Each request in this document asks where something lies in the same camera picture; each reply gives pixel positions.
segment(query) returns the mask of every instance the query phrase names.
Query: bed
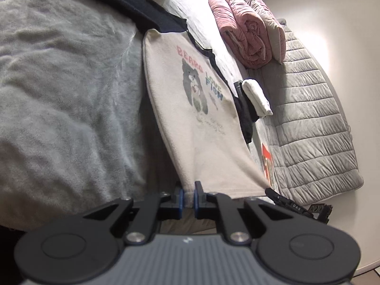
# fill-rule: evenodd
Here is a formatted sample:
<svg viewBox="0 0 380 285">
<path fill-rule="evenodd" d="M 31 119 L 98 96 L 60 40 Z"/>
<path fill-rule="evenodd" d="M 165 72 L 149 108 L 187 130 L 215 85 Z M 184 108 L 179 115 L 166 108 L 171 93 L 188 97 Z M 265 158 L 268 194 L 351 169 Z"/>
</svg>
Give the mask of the bed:
<svg viewBox="0 0 380 285">
<path fill-rule="evenodd" d="M 237 96 L 246 70 L 208 1 L 153 1 L 187 19 Z M 0 225 L 27 231 L 118 197 L 173 190 L 178 175 L 147 94 L 136 24 L 97 0 L 0 0 L 0 9 Z M 262 131 L 250 145 L 260 167 Z M 187 210 L 162 231 L 212 226 Z"/>
<path fill-rule="evenodd" d="M 360 188 L 364 181 L 344 110 L 326 73 L 281 20 L 283 65 L 248 71 L 265 89 L 273 110 L 256 123 L 273 155 L 274 188 L 300 205 Z"/>
</svg>

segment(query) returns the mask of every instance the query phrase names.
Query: black fabric strap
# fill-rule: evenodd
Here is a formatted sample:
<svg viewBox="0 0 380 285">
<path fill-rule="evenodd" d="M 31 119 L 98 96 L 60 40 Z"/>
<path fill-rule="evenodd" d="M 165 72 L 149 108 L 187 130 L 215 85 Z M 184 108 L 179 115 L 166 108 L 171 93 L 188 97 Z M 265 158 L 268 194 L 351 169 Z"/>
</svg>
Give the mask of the black fabric strap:
<svg viewBox="0 0 380 285">
<path fill-rule="evenodd" d="M 185 32 L 186 19 L 168 13 L 152 0 L 100 0 L 131 18 L 138 30 L 145 34 L 149 29 L 161 33 Z"/>
<path fill-rule="evenodd" d="M 252 134 L 253 134 L 253 126 L 252 123 L 256 122 L 259 117 L 257 117 L 256 120 L 252 120 L 251 118 L 251 112 L 249 110 L 249 104 L 251 104 L 250 101 L 246 101 L 245 97 L 247 97 L 241 88 L 241 83 L 239 81 L 235 82 L 235 88 L 238 95 L 238 101 L 240 103 L 241 107 L 241 115 L 239 116 L 240 121 L 240 128 L 243 132 L 244 139 L 246 140 L 246 143 L 250 143 L 252 141 Z"/>
</svg>

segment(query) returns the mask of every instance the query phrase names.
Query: white fabric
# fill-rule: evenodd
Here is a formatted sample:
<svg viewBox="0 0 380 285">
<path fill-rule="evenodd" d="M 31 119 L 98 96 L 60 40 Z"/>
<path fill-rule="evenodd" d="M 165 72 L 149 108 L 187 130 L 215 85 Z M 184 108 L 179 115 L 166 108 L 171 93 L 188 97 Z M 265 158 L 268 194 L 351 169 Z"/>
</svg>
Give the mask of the white fabric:
<svg viewBox="0 0 380 285">
<path fill-rule="evenodd" d="M 263 89 L 254 79 L 246 79 L 242 83 L 242 88 L 252 105 L 255 107 L 256 114 L 260 117 L 272 116 L 273 112 Z"/>
<path fill-rule="evenodd" d="M 216 63 L 237 96 L 234 82 L 242 80 L 235 58 L 227 51 L 220 36 L 208 0 L 153 0 L 169 13 L 187 19 L 189 32 L 203 48 L 211 48 Z"/>
<path fill-rule="evenodd" d="M 263 196 L 269 183 L 250 156 L 231 92 L 187 33 L 149 30 L 143 57 L 149 98 L 187 204 L 195 181 L 232 198 Z"/>
</svg>

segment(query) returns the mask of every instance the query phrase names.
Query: gray quilted mattress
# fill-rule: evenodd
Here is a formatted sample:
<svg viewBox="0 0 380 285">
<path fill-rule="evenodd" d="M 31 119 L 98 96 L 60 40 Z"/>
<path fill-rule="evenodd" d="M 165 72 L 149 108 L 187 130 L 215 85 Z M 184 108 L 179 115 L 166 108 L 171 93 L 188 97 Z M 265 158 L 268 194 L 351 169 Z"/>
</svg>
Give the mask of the gray quilted mattress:
<svg viewBox="0 0 380 285">
<path fill-rule="evenodd" d="M 273 187 L 307 205 L 358 189 L 363 178 L 328 77 L 293 32 L 284 29 L 284 64 L 272 60 L 248 73 L 263 87 L 273 111 L 256 123 L 273 156 Z"/>
</svg>

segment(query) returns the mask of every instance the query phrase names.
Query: black garment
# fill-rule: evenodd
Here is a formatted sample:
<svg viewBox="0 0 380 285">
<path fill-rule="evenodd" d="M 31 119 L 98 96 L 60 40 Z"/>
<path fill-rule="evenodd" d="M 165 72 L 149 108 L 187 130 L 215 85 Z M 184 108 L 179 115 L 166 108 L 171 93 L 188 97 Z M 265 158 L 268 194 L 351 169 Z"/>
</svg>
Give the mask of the black garment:
<svg viewBox="0 0 380 285">
<path fill-rule="evenodd" d="M 168 13 L 152 0 L 100 0 L 131 18 L 144 35 L 149 29 L 161 33 L 185 32 L 186 19 Z"/>
<path fill-rule="evenodd" d="M 243 133 L 244 140 L 246 143 L 250 143 L 252 141 L 253 126 L 252 121 L 249 117 L 249 113 L 246 111 L 246 102 L 240 99 L 240 95 L 239 98 L 234 96 L 234 101 L 237 114 L 239 116 L 240 128 Z"/>
<path fill-rule="evenodd" d="M 25 234 L 23 231 L 0 226 L 0 284 L 18 285 L 23 281 L 14 261 L 13 252 L 18 240 Z"/>
<path fill-rule="evenodd" d="M 250 101 L 250 99 L 248 98 L 246 93 L 244 92 L 243 87 L 242 87 L 242 83 L 243 83 L 243 81 L 235 82 L 235 88 L 237 91 L 237 95 L 239 96 L 240 99 L 244 99 L 246 106 L 247 106 L 247 110 L 249 112 L 249 116 L 251 118 L 251 121 L 256 122 L 258 119 L 260 119 L 260 117 L 257 115 L 255 107 L 253 106 L 252 102 Z"/>
</svg>

